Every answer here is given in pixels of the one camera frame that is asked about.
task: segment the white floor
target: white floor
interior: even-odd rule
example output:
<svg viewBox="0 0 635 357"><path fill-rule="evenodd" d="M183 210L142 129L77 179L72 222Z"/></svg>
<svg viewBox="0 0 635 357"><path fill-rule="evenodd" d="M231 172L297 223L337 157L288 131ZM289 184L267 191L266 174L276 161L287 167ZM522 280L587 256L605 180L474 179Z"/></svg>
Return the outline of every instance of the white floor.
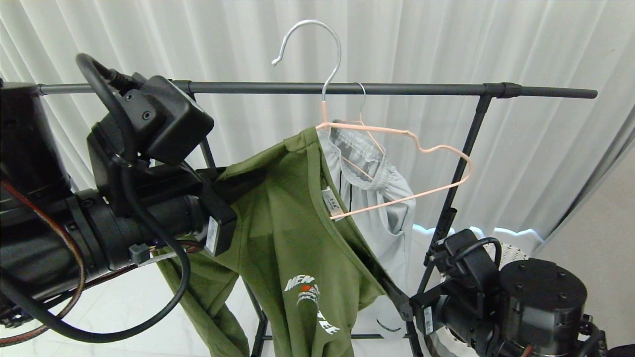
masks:
<svg viewBox="0 0 635 357"><path fill-rule="evenodd" d="M422 257L427 249L431 232L415 226L411 251L410 288L416 289L423 275ZM504 243L518 246L531 253L542 240L533 232L514 234L497 230L494 236ZM76 327L111 332L132 327L159 311L171 298L171 291L155 266L136 269L119 278L98 285L84 294L77 306L64 320ZM245 334L253 344L258 320L241 281L227 301ZM37 326L31 322L18 329L0 328L1 336L15 335ZM368 324L360 318L354 333L373 333L365 330ZM408 340L357 340L353 342L355 354L360 357L411 356ZM70 340L48 331L42 336L0 350L1 357L207 357L209 352L194 330L180 306L164 320L146 332L111 344L87 344ZM262 356L274 356L270 342L265 342Z"/></svg>

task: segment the garment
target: garment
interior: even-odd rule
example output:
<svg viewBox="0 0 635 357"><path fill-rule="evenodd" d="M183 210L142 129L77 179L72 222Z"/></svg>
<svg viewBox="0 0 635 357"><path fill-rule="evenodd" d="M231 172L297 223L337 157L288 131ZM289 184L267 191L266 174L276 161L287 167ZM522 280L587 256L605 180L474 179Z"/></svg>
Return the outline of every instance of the garment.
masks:
<svg viewBox="0 0 635 357"><path fill-rule="evenodd" d="M413 195L406 179L367 132L328 128L317 134L331 177L349 212ZM402 290L408 282L414 213L415 200L410 199L352 216L380 264ZM400 339L406 333L406 323L386 296L378 297L360 312L364 314L371 316L375 330L385 339Z"/></svg>
<svg viewBox="0 0 635 357"><path fill-rule="evenodd" d="M352 356L357 313L386 294L376 277L387 274L352 218L330 219L322 190L344 204L315 128L231 165L219 180L257 168L266 178L232 205L238 220L229 250L190 255L181 305L212 356L248 356L247 338L225 306L240 274L269 318L277 356ZM159 262L173 290L179 267L175 259Z"/></svg>

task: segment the robotic arm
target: robotic arm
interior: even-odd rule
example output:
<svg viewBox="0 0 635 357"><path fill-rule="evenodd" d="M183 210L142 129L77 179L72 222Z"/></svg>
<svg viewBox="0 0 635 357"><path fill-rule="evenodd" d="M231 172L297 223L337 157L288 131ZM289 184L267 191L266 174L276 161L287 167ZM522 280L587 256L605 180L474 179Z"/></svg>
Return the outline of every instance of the robotic arm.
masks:
<svg viewBox="0 0 635 357"><path fill-rule="evenodd" d="M184 159L214 121L192 98L161 76L126 76L85 54L77 64L109 110L87 139L97 190L71 192L37 87L2 84L0 323L16 327L35 318L72 339L103 343L136 335L174 308L189 280L192 250L183 246L200 249L213 224L214 253L226 251L236 222L230 205L265 172L217 181L223 168L193 170ZM164 165L150 167L152 159ZM196 240L174 238L185 234ZM488 243L497 246L494 262L483 248ZM92 333L48 312L147 264L150 251L164 246L181 261L182 281L145 323ZM410 298L417 328L429 335L447 326L483 357L605 357L604 333L583 315L587 292L575 275L537 259L499 272L500 254L498 241L469 230L436 243L430 260L450 279ZM579 333L590 337L580 342ZM35 336L0 339L0 346Z"/></svg>

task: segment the screw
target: screw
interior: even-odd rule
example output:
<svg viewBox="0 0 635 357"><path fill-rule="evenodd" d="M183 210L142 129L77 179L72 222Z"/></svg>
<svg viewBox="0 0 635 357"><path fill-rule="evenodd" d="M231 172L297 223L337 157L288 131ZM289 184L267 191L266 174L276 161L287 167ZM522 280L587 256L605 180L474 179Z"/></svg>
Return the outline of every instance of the screw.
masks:
<svg viewBox="0 0 635 357"><path fill-rule="evenodd" d="M81 202L81 206L84 208L92 207L94 204L95 204L95 201L93 201L92 198L87 198Z"/></svg>

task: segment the clothing rack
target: clothing rack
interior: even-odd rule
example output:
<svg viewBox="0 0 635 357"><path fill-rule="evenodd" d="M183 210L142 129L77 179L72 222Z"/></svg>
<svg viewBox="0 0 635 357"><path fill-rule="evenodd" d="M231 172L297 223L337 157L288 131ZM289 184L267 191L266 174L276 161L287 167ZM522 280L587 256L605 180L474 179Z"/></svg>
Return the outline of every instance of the clothing rack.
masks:
<svg viewBox="0 0 635 357"><path fill-rule="evenodd" d="M194 98L198 93L215 94L321 94L323 83L259 83L259 82L195 82L195 81L172 81L186 94ZM458 96L478 96L472 124L470 126L463 152L470 155L476 137L478 136L481 123L487 113L491 100L494 98L514 98L514 97L559 97L559 98L596 98L598 92L595 90L583 90L573 88L550 88L550 87L524 87L514 83L485 83L485 84L388 84L388 83L364 83L367 95L458 95ZM51 94L74 94L93 93L88 84L39 84L37 86L40 95ZM356 95L364 94L362 88L356 83L331 83L328 85L326 94L329 95ZM208 167L215 167L210 145L207 140L201 142L201 150ZM465 171L466 162L460 159L457 163L452 183L458 182ZM452 207L452 202L457 193L457 187L448 190L441 214L437 221L436 229L430 243L430 247L424 257L425 273L417 290L421 293L425 290L434 264L429 263L432 245L448 235L450 227L457 214L457 210ZM247 292L251 299L256 315L258 316L258 329L256 332L251 357L260 357L264 342L272 340L271 335L267 335L267 319L265 313L256 301L253 292L247 286ZM421 345L419 343L414 322L406 322L407 334L404 338L410 341L412 353L416 357L423 357ZM379 334L353 334L352 339L381 339Z"/></svg>

